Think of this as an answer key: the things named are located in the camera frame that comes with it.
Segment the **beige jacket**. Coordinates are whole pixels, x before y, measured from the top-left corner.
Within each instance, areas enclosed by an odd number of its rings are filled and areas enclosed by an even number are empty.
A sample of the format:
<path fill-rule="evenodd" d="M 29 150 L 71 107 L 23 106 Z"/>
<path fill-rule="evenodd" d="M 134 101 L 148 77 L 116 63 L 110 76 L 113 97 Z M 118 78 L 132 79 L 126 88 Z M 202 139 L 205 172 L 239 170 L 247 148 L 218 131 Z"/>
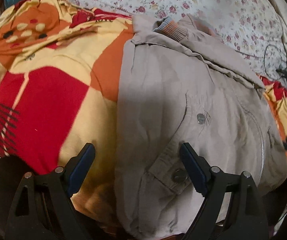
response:
<path fill-rule="evenodd" d="M 224 172 L 251 173 L 261 195 L 287 178 L 265 87 L 202 21 L 133 17 L 119 82 L 116 213 L 137 239 L 188 230 L 203 202 L 179 148 L 188 142 Z"/>

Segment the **floral white quilt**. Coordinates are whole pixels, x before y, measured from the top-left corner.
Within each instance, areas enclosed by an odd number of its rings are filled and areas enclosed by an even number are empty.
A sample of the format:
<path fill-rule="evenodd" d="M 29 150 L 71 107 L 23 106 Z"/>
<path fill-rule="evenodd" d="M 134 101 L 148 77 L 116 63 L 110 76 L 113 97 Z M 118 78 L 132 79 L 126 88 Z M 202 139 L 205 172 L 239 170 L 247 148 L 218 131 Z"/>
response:
<path fill-rule="evenodd" d="M 250 68 L 277 79 L 287 66 L 287 4 L 284 0 L 70 0 L 81 7 L 100 7 L 126 14 L 191 14 L 210 24 L 224 44 L 238 51 Z"/>

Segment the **orange red yellow blanket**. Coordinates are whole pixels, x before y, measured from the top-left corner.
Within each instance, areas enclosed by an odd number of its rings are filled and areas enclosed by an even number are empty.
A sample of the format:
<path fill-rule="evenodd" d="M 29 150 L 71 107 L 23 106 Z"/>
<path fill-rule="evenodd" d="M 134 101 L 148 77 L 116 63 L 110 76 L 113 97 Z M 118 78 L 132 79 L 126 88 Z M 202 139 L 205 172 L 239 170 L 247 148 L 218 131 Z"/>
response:
<path fill-rule="evenodd" d="M 68 0 L 24 0 L 0 17 L 0 157 L 15 155 L 46 174 L 92 142 L 97 158 L 72 201 L 109 225 L 122 226 L 114 189 L 117 114 L 133 17 Z"/>

